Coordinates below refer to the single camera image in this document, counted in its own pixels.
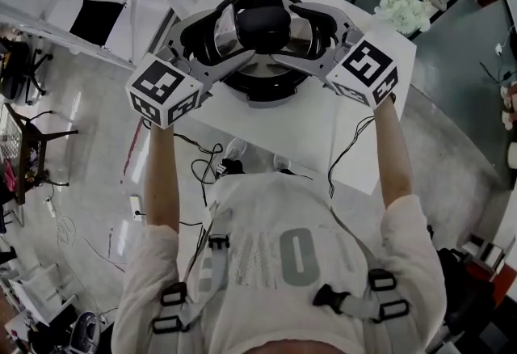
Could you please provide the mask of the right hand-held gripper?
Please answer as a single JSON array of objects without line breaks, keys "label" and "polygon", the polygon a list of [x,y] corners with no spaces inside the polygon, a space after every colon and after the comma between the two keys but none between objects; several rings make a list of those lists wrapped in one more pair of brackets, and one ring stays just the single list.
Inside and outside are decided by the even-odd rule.
[{"label": "right hand-held gripper", "polygon": [[317,2],[292,3],[289,10],[309,24],[309,49],[271,54],[275,63],[318,78],[336,95],[367,107],[378,107],[393,91],[398,77],[392,28],[361,32],[342,10]]}]

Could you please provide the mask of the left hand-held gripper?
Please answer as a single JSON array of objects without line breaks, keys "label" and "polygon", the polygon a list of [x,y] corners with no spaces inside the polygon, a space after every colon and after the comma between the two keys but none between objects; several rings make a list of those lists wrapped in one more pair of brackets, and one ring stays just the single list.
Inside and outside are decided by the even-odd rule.
[{"label": "left hand-held gripper", "polygon": [[133,111],[161,129],[200,107],[213,82],[241,69],[253,50],[221,54],[215,43],[223,10],[201,11],[176,23],[167,42],[146,54],[130,76],[126,91]]}]

